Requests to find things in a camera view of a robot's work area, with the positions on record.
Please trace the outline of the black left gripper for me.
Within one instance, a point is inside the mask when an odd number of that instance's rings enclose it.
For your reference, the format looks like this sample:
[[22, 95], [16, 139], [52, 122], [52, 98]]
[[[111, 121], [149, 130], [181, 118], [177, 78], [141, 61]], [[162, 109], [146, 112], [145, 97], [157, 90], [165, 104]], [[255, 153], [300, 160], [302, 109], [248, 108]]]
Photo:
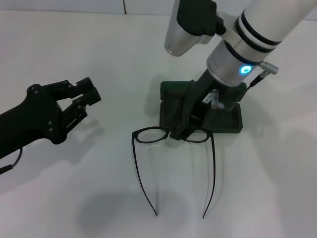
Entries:
[[[64, 111], [57, 101], [81, 97], [72, 101]], [[0, 115], [0, 157], [32, 143], [48, 139], [60, 144], [77, 124], [87, 117], [86, 106], [99, 102], [101, 97], [89, 77], [72, 85], [68, 80], [27, 89], [22, 103]]]

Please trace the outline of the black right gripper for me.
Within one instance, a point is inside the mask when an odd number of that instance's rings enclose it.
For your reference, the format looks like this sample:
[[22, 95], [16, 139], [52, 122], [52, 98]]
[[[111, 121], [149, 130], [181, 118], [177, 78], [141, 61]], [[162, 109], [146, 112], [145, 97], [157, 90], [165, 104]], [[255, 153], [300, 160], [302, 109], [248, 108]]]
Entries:
[[196, 81], [191, 80], [186, 93], [174, 107], [170, 138], [186, 140], [202, 122], [238, 122], [239, 102], [246, 84], [226, 86], [208, 70]]

